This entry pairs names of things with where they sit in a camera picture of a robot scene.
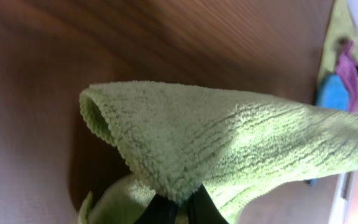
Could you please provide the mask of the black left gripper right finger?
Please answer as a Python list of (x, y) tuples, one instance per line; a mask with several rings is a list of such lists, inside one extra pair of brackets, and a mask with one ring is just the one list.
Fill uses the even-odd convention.
[(201, 185), (188, 199), (187, 214), (189, 224), (228, 224), (204, 185)]

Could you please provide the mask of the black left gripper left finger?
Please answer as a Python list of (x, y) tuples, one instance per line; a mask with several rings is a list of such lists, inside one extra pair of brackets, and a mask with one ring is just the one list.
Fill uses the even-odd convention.
[(155, 194), (134, 224), (174, 224), (177, 212), (178, 205), (174, 201)]

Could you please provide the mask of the light green cloth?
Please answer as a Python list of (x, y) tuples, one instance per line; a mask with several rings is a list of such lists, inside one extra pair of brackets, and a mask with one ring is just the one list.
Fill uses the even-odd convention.
[(78, 223), (134, 223), (155, 194), (178, 205), (204, 185), (228, 223), (247, 203), (287, 182), (358, 169), (358, 115), (249, 91), (158, 82), (94, 84), (80, 112), (131, 174)]

